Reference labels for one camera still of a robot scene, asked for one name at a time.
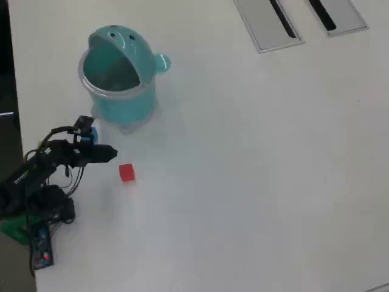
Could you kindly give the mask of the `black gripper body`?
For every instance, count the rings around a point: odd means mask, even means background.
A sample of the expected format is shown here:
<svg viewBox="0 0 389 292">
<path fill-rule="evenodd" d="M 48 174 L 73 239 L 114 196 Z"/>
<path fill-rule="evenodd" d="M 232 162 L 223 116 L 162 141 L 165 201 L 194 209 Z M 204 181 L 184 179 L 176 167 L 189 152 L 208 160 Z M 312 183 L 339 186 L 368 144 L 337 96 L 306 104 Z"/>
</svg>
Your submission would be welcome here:
<svg viewBox="0 0 389 292">
<path fill-rule="evenodd" d="M 92 143 L 69 143 L 68 165 L 71 167 L 85 167 L 94 162 L 94 144 Z"/>
</svg>

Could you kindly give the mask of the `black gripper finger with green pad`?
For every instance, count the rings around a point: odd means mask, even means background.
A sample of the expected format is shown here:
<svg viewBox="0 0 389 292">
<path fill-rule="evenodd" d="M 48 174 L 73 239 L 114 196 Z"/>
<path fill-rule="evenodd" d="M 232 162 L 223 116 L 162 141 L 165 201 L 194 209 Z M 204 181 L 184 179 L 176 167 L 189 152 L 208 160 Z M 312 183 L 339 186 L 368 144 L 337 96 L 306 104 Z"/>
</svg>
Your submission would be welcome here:
<svg viewBox="0 0 389 292">
<path fill-rule="evenodd" d="M 113 160 L 115 158 L 114 155 L 92 155 L 88 159 L 88 164 L 101 164 L 101 163 L 108 163 L 109 161 Z"/>
<path fill-rule="evenodd" d="M 110 145 L 97 144 L 94 145 L 94 153 L 96 155 L 117 155 L 118 151 Z"/>
</svg>

